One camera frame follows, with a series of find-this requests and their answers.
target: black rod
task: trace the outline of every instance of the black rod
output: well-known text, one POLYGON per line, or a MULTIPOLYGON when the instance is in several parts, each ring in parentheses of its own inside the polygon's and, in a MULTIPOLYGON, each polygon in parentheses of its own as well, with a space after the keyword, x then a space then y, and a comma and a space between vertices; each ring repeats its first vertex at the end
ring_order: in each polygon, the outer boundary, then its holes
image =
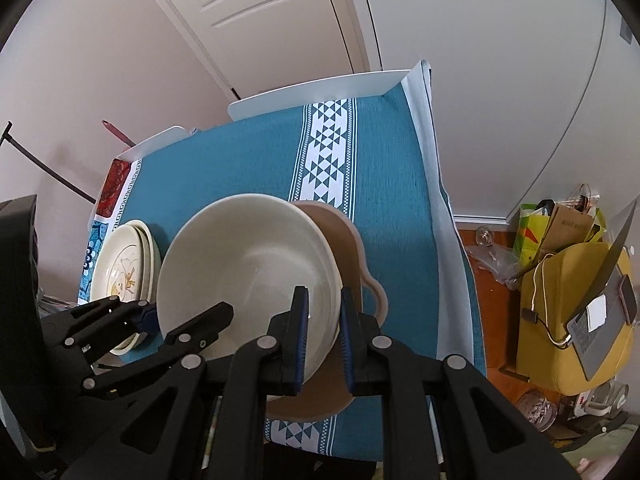
POLYGON ((4 129, 4 132, 2 133, 2 136, 0 137, 0 146, 2 145, 2 141, 6 139, 6 141, 9 144, 11 144, 16 150, 18 150, 20 153, 22 153, 25 157, 27 157, 31 162, 33 162, 41 170, 43 170, 46 173, 50 174, 50 176, 55 178, 60 184, 63 184, 64 186, 67 186, 74 193, 78 194, 79 196, 81 196, 82 198, 87 200, 88 202, 91 202, 92 204, 95 204, 95 198, 93 198, 92 196, 87 195, 87 193, 85 193, 81 189, 79 189, 76 186, 74 186, 66 178, 62 178, 61 176, 59 176, 59 174, 57 174, 55 171, 53 171, 44 162, 40 161, 34 155, 31 155, 31 153, 28 152, 28 150, 23 145, 21 145, 20 142, 15 140, 9 134, 9 130, 11 129, 12 126, 13 126, 13 123, 11 121, 9 121, 9 123, 6 126, 6 128, 4 129))

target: baseboard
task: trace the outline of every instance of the baseboard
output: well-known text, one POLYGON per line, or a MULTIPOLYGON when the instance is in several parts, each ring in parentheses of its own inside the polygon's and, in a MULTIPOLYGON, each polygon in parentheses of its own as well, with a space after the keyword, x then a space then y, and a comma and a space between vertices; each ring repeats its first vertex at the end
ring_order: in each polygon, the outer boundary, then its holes
POLYGON ((453 215, 453 219, 460 230, 475 231, 481 225, 486 225, 493 231, 516 232, 518 230, 517 222, 499 216, 453 215))

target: white paper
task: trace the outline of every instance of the white paper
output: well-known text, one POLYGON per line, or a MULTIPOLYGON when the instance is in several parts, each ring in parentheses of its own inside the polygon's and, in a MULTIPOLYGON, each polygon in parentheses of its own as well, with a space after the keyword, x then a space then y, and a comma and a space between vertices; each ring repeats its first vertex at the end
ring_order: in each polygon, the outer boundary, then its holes
POLYGON ((604 325, 607 320, 607 299, 604 294, 598 296, 587 305, 587 322, 589 332, 593 332, 597 327, 604 325))

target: smartphone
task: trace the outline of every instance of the smartphone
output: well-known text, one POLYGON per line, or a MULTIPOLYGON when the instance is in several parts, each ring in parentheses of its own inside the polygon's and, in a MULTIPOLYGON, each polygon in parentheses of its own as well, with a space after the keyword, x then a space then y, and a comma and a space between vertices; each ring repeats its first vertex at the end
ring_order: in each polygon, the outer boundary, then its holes
POLYGON ((626 324, 633 325, 638 314, 638 304, 636 303, 636 295, 631 285, 631 279, 627 274, 620 280, 618 294, 620 295, 620 300, 622 300, 622 307, 625 309, 626 324))

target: white door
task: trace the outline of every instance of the white door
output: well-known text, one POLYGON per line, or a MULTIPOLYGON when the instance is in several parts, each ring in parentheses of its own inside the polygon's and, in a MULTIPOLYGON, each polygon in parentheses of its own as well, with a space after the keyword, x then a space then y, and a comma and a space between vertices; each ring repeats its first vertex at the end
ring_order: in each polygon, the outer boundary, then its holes
POLYGON ((170 0, 241 97, 352 73, 331 0, 170 0))

